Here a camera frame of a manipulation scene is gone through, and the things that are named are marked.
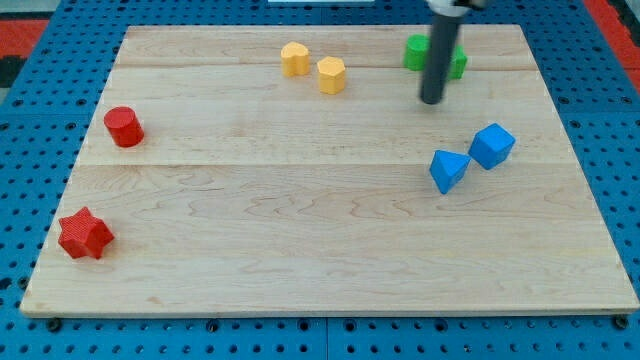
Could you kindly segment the silver rod mount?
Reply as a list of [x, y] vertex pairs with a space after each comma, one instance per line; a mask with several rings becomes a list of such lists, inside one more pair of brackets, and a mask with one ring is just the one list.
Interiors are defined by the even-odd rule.
[[429, 8], [437, 15], [464, 17], [470, 10], [484, 10], [492, 0], [426, 0]]

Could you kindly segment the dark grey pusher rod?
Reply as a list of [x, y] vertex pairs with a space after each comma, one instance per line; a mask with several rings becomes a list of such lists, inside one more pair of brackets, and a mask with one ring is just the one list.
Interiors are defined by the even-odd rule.
[[420, 89], [425, 104], [436, 105], [443, 98], [462, 19], [462, 16], [434, 15]]

